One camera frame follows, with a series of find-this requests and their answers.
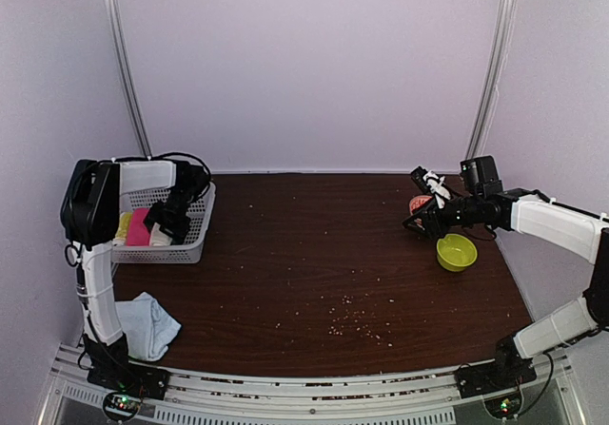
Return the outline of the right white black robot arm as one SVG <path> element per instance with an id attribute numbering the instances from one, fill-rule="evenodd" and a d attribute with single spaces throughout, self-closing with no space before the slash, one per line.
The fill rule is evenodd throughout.
<path id="1" fill-rule="evenodd" d="M 498 233 L 499 247 L 534 320 L 497 345 L 488 367 L 509 387 L 524 362 L 608 329 L 608 216 L 545 195 L 504 189 L 490 156 L 462 162 L 463 191 L 421 166 L 411 179 L 427 200 L 403 225 L 441 243 L 455 227 Z"/>

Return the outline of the light blue towel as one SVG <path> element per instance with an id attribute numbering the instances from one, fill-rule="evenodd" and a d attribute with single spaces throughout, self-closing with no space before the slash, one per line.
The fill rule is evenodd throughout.
<path id="1" fill-rule="evenodd" d="M 128 355 L 137 360 L 159 361 L 182 329 L 182 324 L 147 292 L 117 301 L 116 309 L 127 335 Z"/>

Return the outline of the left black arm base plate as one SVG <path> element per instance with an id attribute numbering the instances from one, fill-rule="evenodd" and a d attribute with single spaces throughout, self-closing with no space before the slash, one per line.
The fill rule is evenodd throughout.
<path id="1" fill-rule="evenodd" d="M 116 363 L 109 358 L 94 359 L 88 371 L 88 383 L 128 396 L 162 400 L 170 372 L 144 365 Z"/>

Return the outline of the white terry towel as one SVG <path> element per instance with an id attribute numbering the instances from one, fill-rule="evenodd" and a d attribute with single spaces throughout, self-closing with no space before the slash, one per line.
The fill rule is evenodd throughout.
<path id="1" fill-rule="evenodd" d="M 161 231 L 158 225 L 154 225 L 148 241 L 150 247 L 167 247 L 173 244 L 171 236 Z"/>

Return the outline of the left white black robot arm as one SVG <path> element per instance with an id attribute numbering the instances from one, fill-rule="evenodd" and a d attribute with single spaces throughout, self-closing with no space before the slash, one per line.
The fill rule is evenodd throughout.
<path id="1" fill-rule="evenodd" d="M 116 301 L 113 267 L 198 262 L 214 192 L 207 166 L 183 153 L 82 159 L 73 169 L 60 214 L 66 259 L 77 271 L 87 353 L 117 391 L 137 380 L 126 360 L 160 360 L 181 326 L 150 295 Z"/>

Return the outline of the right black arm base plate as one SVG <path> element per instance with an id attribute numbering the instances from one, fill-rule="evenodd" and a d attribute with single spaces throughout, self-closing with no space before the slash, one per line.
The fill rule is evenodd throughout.
<path id="1" fill-rule="evenodd" d="M 537 379 L 531 359 L 499 357 L 475 365 L 463 365 L 455 372 L 461 398 L 486 396 Z"/>

